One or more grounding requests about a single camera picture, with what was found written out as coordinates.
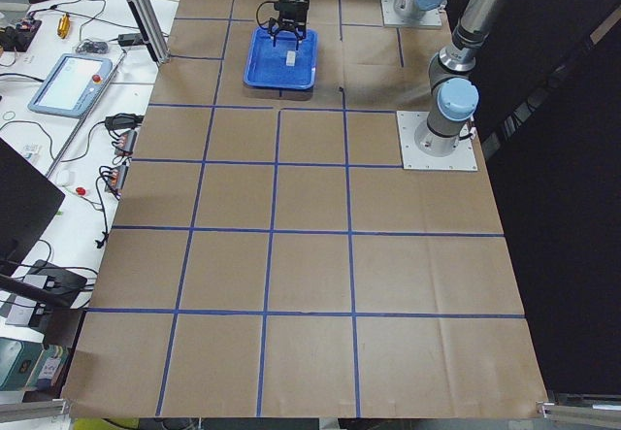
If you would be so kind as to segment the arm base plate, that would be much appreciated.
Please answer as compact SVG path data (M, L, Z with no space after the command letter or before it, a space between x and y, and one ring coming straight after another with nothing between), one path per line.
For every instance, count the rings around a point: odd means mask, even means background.
M465 124L455 137L437 136L428 127L428 114L396 112L403 168L422 172L477 172L474 131Z
M441 29L443 0L380 0L383 25L393 28Z

